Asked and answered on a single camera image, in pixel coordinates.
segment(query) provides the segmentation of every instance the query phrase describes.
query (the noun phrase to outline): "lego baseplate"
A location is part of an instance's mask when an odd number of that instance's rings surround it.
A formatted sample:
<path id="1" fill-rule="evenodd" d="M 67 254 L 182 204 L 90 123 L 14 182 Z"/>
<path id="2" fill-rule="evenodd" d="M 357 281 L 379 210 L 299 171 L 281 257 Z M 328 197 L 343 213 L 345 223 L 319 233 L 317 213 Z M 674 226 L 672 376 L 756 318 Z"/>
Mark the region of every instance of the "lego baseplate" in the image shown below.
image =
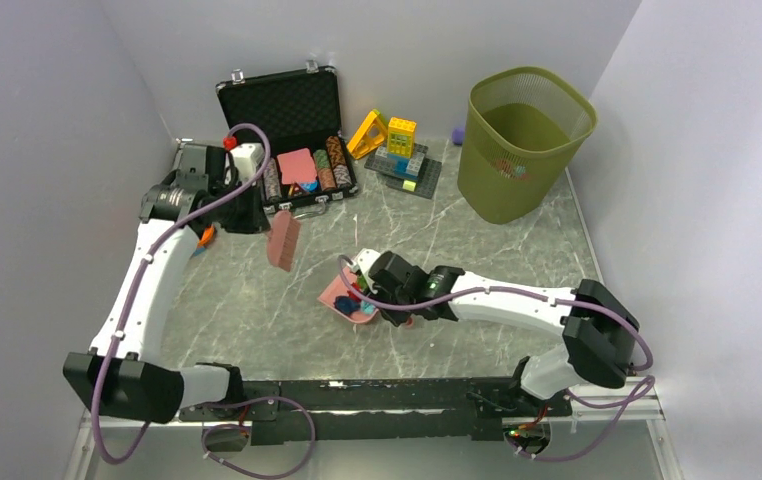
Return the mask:
<path id="1" fill-rule="evenodd" d="M 423 163 L 420 165 L 419 171 L 414 172 L 415 175 L 408 175 L 404 172 L 397 171 L 396 160 L 393 160 L 387 156 L 387 150 L 384 147 L 378 147 L 378 149 L 370 153 L 366 158 L 366 163 L 364 166 L 369 170 L 374 170 L 378 173 L 382 173 L 390 177 L 396 177 L 402 180 L 411 180 L 415 182 L 418 180 L 419 175 L 423 170 L 425 160 L 427 160 L 425 159 L 425 156 L 428 155 L 428 147 L 417 143 L 413 146 L 413 152 L 415 157 L 420 156 L 419 154 L 422 154 L 420 162 Z"/>
<path id="2" fill-rule="evenodd" d="M 377 173 L 378 180 L 390 188 L 401 190 L 405 193 L 410 193 L 418 197 L 431 199 L 434 197 L 434 190 L 437 189 L 437 181 L 440 180 L 440 172 L 443 169 L 443 164 L 437 160 L 431 160 L 426 158 L 422 165 L 422 171 L 419 173 L 419 178 L 416 182 L 410 180 L 402 180 L 400 178 L 391 177 L 382 173 Z M 413 191 L 409 190 L 406 185 L 408 183 L 416 183 L 416 188 Z"/>

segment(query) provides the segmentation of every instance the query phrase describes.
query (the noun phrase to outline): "open case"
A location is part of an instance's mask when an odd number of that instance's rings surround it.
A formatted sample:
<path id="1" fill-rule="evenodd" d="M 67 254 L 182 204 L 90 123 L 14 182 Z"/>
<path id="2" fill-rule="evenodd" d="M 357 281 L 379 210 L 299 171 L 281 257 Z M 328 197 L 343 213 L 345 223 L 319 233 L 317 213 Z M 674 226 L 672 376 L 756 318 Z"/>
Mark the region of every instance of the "open case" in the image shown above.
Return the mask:
<path id="1" fill-rule="evenodd" d="M 245 78 L 235 70 L 231 80 L 216 85 L 216 95 L 225 114 L 228 127 L 239 123 L 253 123 L 269 137 L 272 156 L 307 148 L 311 153 L 325 150 L 326 141 L 336 137 L 345 156 L 351 185 L 328 191 L 317 188 L 310 193 L 289 195 L 289 186 L 280 185 L 280 199 L 267 200 L 264 188 L 263 209 L 266 213 L 294 210 L 299 207 L 342 200 L 357 195 L 359 187 L 353 160 L 342 138 L 340 94 L 337 71 L 334 67 L 319 67 L 308 61 L 304 70 Z M 237 142 L 259 142 L 247 130 L 235 135 Z M 278 178 L 281 179 L 280 167 Z"/>

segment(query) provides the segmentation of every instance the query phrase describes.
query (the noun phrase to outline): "laundry basket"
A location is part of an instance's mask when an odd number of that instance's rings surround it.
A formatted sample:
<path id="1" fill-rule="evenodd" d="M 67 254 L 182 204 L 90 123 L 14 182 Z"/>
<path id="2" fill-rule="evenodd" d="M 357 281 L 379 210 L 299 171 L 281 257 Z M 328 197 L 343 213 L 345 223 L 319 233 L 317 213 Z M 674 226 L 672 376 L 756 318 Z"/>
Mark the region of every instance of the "laundry basket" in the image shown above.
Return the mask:
<path id="1" fill-rule="evenodd" d="M 490 223 L 534 210 L 596 127 L 596 110 L 554 73 L 519 67 L 469 96 L 458 189 Z"/>

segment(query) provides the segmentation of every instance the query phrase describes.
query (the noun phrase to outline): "gray marble surface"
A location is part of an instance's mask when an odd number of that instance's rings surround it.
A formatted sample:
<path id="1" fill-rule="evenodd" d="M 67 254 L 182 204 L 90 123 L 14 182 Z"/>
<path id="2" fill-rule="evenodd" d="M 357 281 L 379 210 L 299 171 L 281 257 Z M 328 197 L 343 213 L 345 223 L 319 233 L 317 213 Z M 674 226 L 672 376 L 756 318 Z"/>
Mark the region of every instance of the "gray marble surface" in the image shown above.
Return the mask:
<path id="1" fill-rule="evenodd" d="M 458 192 L 460 148 L 420 141 L 443 162 L 433 200 L 389 189 L 356 162 L 362 192 L 302 221 L 291 273 L 269 266 L 263 235 L 217 236 L 187 267 L 164 332 L 164 365 L 231 363 L 251 380 L 509 375 L 521 357 L 555 345 L 557 338 L 487 322 L 418 319 L 395 328 L 379 315 L 353 325 L 317 300 L 337 273 L 337 255 L 361 248 L 393 250 L 426 271 L 458 265 L 532 286 L 596 278 L 566 177 L 537 210 L 491 225 Z"/>

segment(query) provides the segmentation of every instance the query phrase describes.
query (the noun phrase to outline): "red cap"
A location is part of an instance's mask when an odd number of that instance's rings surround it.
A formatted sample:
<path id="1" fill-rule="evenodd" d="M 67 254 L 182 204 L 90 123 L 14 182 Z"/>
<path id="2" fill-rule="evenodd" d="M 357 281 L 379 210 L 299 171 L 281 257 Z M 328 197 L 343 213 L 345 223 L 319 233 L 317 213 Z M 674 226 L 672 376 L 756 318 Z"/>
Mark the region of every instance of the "red cap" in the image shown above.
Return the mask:
<path id="1" fill-rule="evenodd" d="M 225 137 L 222 139 L 222 145 L 225 147 L 225 150 L 230 152 L 237 147 L 237 139 L 234 137 Z"/>

